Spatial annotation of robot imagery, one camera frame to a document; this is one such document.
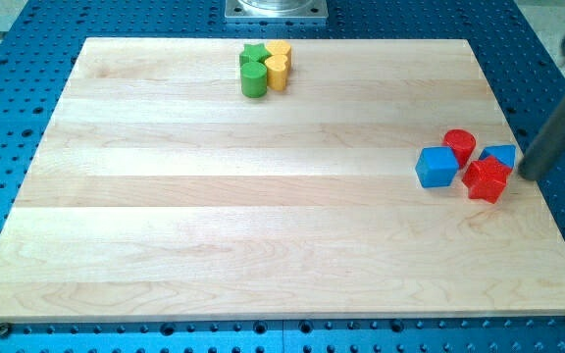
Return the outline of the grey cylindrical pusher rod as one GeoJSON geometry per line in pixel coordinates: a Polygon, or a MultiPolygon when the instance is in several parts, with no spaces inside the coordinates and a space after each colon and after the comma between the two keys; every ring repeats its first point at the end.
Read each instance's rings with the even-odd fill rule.
{"type": "Polygon", "coordinates": [[[529,145],[518,165],[518,174],[540,180],[565,152],[565,95],[529,145]]]}

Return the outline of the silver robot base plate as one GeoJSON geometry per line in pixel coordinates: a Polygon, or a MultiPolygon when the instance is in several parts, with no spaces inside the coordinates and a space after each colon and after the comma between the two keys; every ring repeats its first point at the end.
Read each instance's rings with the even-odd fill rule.
{"type": "Polygon", "coordinates": [[[225,19],[235,22],[326,20],[326,0],[226,0],[225,19]]]}

